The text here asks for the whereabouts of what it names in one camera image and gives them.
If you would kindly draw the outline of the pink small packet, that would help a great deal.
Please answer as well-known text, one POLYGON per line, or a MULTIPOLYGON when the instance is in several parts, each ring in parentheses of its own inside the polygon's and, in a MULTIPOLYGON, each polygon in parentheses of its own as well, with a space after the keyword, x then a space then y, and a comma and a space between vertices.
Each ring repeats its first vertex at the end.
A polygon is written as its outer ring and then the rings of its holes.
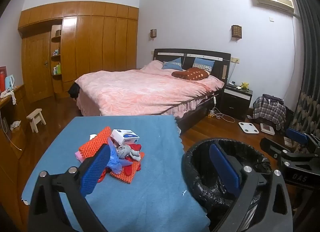
POLYGON ((82 163, 82 162, 85 160, 85 158, 84 158, 83 155, 80 153, 80 151, 77 151, 77 152, 75 153, 75 157, 76 157, 76 159, 77 159, 80 163, 82 163))

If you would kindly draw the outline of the blue plastic bag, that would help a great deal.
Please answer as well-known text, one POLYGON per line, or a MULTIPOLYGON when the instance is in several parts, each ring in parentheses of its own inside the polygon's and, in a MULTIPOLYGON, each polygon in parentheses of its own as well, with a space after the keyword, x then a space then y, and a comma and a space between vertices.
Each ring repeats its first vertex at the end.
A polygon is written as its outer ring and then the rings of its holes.
POLYGON ((120 174, 123 170, 123 167, 131 166, 132 162, 126 159, 120 159, 117 155, 116 147, 112 142, 111 138, 107 139, 107 144, 110 147, 110 159, 108 161, 107 167, 112 170, 115 174, 120 174))

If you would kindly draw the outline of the red cloth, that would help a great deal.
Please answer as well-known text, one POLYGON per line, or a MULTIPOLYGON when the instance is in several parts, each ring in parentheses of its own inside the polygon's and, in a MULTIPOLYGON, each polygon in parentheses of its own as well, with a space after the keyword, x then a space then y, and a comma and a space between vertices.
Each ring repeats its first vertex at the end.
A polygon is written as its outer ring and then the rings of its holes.
POLYGON ((109 172, 111 173, 111 176, 125 183, 131 183, 135 173, 141 169, 140 161, 144 157, 144 153, 140 153, 141 148, 142 146, 140 144, 124 144, 117 147, 117 154, 120 157, 120 160, 126 160, 127 162, 131 162, 131 164, 123 166, 120 174, 110 172, 109 168, 105 168, 98 183, 101 182, 109 172))

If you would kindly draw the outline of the grey sock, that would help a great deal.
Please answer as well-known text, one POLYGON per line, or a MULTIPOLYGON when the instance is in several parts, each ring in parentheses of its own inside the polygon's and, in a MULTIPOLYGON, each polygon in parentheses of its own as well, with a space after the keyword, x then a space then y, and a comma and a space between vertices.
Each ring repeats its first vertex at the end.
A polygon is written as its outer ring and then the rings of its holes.
POLYGON ((116 148, 116 151, 120 159, 125 159, 125 157, 131 157, 133 160, 138 162, 141 160, 140 151, 132 149, 129 145, 123 144, 121 146, 118 146, 116 148))

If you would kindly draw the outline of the white blue cardboard box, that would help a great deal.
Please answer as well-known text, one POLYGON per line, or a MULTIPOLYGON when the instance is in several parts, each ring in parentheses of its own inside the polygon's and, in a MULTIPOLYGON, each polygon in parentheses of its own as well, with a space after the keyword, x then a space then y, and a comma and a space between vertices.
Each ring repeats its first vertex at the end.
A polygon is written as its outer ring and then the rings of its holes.
POLYGON ((135 144, 138 142, 140 137, 135 134, 132 130, 124 129, 113 129, 111 137, 119 144, 135 144))

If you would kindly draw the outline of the white tissue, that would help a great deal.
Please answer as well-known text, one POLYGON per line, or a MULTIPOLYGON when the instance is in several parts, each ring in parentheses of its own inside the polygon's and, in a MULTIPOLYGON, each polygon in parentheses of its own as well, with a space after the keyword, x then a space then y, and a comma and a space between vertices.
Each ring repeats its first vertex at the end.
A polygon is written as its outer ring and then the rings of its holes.
POLYGON ((97 134, 90 134, 89 139, 92 140, 93 138, 95 138, 97 136, 97 134))

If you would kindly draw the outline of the orange bubble wrap sheet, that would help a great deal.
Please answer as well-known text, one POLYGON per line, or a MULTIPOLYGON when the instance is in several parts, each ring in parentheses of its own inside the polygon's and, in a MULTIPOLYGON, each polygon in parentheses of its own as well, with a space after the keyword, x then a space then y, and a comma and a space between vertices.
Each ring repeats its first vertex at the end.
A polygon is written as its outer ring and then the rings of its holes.
POLYGON ((82 157, 93 157, 103 144, 107 144, 108 138, 111 136, 111 128, 105 127, 97 136, 79 147, 79 153, 82 157))

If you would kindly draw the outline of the black lined trash bin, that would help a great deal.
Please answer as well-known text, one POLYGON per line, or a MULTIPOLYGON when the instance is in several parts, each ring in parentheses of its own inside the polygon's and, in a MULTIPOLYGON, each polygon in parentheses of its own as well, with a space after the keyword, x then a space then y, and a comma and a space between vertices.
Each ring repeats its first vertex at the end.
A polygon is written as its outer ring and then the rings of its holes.
POLYGON ((209 157, 211 144, 217 142, 227 155, 234 156, 243 166, 250 166, 257 173, 269 175, 270 161, 252 146, 227 138, 210 138, 194 144, 184 154, 182 173, 193 198, 207 211, 209 229, 213 230, 236 197, 229 193, 209 157))

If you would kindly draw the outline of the dark green curtain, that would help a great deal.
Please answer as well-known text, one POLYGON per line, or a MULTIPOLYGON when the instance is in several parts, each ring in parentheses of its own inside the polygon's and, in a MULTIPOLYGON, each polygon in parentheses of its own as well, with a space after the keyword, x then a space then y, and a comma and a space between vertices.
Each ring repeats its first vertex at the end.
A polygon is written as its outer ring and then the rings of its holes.
POLYGON ((291 127, 319 138, 319 5, 296 0, 302 21, 304 59, 299 100, 291 127))

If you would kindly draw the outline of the white bathroom scale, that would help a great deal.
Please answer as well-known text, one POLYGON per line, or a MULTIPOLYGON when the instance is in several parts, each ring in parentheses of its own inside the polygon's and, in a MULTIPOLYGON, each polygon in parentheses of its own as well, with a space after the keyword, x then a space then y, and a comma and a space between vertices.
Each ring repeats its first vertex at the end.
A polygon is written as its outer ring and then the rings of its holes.
POLYGON ((252 123, 239 122, 238 125, 246 134, 259 134, 259 130, 252 123))

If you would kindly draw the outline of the black white nightstand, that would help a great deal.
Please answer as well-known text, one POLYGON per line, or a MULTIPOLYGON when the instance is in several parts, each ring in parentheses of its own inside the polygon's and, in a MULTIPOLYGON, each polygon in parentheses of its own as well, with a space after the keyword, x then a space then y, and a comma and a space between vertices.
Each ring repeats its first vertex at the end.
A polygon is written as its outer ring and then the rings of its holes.
POLYGON ((220 111, 232 118, 244 121, 249 110, 252 96, 252 90, 242 90, 235 86, 227 85, 221 99, 220 111))

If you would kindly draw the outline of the yellow plush toy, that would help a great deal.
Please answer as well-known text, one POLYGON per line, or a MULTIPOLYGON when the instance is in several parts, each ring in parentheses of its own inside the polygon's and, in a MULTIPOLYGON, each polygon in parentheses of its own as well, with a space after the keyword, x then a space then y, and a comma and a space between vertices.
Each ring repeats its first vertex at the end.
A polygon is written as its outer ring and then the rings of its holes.
POLYGON ((242 89, 242 90, 248 90, 248 89, 249 89, 249 83, 247 83, 247 82, 242 82, 242 84, 241 84, 241 89, 242 89))

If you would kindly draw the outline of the wooden side cabinet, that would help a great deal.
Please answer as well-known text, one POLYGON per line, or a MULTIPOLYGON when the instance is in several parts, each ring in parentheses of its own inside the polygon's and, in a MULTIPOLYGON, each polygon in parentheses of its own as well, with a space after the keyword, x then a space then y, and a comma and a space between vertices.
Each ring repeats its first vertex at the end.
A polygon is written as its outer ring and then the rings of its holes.
POLYGON ((1 99, 1 205, 16 226, 22 225, 17 192, 19 160, 26 146, 25 133, 28 121, 24 85, 14 89, 12 97, 1 99))

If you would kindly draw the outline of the blue table cloth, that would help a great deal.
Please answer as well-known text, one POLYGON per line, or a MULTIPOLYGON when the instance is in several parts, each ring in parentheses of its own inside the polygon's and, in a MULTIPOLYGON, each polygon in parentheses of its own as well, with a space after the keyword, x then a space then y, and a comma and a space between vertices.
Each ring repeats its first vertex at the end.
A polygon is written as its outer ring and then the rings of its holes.
POLYGON ((207 213, 183 179, 184 150, 171 115, 74 118, 36 164, 22 201, 31 203, 40 172, 78 167, 104 143, 111 157, 86 200, 108 231, 208 231, 207 213))

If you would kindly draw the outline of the small wooden stool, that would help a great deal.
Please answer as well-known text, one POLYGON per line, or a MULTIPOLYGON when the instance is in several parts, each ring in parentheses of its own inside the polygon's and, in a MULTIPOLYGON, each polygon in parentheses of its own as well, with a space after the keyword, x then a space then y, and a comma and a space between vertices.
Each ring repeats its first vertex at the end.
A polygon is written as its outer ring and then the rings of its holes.
POLYGON ((37 125, 39 123, 42 123, 43 125, 46 125, 46 121, 43 117, 42 114, 42 109, 41 108, 37 108, 35 109, 33 112, 31 112, 26 119, 29 121, 30 127, 31 127, 31 131, 33 133, 38 133, 38 127, 37 125))

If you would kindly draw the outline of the black bed headboard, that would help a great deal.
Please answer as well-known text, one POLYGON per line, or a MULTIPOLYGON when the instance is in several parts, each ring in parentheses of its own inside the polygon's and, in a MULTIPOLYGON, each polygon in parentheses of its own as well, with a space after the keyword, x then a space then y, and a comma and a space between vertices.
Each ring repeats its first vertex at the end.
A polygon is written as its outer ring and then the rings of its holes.
POLYGON ((210 74, 220 79, 225 85, 227 85, 231 54, 218 51, 179 48, 155 49, 153 52, 153 60, 169 62, 177 58, 181 58, 182 68, 184 70, 187 70, 193 66, 195 58, 213 60, 214 65, 210 74))

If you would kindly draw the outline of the right blue pillow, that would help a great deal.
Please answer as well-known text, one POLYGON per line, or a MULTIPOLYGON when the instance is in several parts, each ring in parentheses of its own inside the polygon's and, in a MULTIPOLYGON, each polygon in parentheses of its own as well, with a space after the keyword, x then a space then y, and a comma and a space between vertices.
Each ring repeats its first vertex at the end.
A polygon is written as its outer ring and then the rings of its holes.
POLYGON ((215 64, 214 60, 196 57, 193 62, 193 68, 199 68, 211 73, 214 67, 214 64, 215 64))

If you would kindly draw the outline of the blue pillow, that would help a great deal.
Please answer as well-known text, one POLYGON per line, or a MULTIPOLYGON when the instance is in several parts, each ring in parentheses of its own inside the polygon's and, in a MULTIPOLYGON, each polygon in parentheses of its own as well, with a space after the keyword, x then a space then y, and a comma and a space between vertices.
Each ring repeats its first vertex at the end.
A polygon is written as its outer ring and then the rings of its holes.
POLYGON ((193 68, 199 68, 211 73, 214 67, 214 64, 215 64, 214 60, 196 57, 193 62, 193 68))
POLYGON ((173 70, 178 70, 182 71, 182 60, 181 58, 177 58, 171 61, 163 62, 162 69, 173 69, 173 70))

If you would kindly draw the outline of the brown dotted pillow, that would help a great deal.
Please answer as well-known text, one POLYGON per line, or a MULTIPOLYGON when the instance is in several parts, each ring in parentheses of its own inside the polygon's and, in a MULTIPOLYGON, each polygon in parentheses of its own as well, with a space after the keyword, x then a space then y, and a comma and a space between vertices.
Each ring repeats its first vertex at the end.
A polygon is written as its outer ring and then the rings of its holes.
POLYGON ((200 68, 189 68, 185 71, 174 71, 172 72, 172 77, 186 79, 191 81, 200 81, 209 76, 209 73, 206 70, 200 68))

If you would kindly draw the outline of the pink quilt bed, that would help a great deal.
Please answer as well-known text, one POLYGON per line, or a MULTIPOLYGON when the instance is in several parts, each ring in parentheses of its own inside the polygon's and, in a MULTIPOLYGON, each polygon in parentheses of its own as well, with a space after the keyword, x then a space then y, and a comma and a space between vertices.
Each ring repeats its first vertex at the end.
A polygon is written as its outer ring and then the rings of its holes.
POLYGON ((182 118, 224 86, 209 75, 195 81, 172 76, 153 60, 139 70, 97 71, 79 77, 76 104, 84 116, 173 115, 182 118))

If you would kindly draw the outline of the left blue pillow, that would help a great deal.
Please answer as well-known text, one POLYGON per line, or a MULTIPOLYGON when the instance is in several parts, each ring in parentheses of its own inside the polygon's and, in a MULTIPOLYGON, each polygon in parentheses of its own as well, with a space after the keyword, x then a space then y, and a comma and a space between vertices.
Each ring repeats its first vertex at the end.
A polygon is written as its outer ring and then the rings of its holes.
POLYGON ((178 70, 182 71, 182 60, 181 58, 177 58, 171 61, 163 62, 162 69, 173 69, 173 70, 178 70))

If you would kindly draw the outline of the white air conditioner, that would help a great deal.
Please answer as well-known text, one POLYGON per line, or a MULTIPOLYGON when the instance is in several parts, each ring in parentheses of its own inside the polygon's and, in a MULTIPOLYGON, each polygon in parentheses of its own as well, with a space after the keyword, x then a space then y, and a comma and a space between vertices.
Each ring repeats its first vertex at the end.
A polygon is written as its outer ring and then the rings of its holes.
POLYGON ((283 10, 285 12, 294 14, 295 8, 291 0, 256 0, 258 4, 268 5, 270 7, 283 10))

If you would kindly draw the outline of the blue electric kettle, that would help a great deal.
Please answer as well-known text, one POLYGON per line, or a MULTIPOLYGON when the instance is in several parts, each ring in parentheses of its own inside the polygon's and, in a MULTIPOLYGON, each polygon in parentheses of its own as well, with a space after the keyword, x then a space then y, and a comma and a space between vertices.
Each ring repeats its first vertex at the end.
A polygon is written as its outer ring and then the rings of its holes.
POLYGON ((14 90, 15 78, 13 75, 9 75, 5 78, 5 90, 14 90))

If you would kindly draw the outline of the red poster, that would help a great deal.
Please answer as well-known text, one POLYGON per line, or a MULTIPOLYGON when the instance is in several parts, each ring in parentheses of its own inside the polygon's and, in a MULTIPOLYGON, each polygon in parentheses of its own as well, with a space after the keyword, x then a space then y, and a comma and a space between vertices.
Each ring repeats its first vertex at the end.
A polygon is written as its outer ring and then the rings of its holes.
POLYGON ((5 78, 7 77, 6 66, 0 67, 0 90, 3 92, 5 90, 5 78))

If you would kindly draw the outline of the wooden wardrobe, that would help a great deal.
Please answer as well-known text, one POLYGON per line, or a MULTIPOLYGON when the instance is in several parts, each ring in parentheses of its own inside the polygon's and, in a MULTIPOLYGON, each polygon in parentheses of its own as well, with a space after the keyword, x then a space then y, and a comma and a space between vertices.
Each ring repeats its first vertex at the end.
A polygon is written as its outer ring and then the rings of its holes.
POLYGON ((73 1, 21 12, 22 75, 27 98, 62 97, 80 76, 136 67, 139 10, 73 1))

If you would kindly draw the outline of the right wooden wall lamp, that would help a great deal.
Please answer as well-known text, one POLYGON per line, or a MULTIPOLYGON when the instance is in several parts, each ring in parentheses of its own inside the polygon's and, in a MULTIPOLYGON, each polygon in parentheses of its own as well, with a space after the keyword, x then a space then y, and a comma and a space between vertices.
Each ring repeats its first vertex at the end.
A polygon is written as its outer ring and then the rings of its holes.
POLYGON ((242 26, 232 25, 231 26, 232 38, 236 40, 242 39, 242 26))

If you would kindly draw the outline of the wooden wall lamp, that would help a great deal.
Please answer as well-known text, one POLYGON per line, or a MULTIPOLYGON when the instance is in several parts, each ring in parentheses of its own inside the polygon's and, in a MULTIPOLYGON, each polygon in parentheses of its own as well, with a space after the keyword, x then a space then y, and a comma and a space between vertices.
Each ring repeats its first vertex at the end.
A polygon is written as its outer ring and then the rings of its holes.
POLYGON ((156 38, 157 37, 157 30, 151 29, 150 30, 150 38, 156 38))
POLYGON ((236 40, 242 39, 242 26, 232 25, 231 26, 232 38, 236 40))

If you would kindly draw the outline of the left wooden wall lamp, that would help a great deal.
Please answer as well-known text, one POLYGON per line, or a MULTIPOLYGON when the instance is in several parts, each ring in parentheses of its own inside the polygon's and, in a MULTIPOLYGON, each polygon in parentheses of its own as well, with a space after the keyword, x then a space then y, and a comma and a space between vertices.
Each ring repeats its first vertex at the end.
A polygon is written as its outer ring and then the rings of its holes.
POLYGON ((157 37, 157 30, 151 29, 150 30, 150 38, 156 38, 157 37))

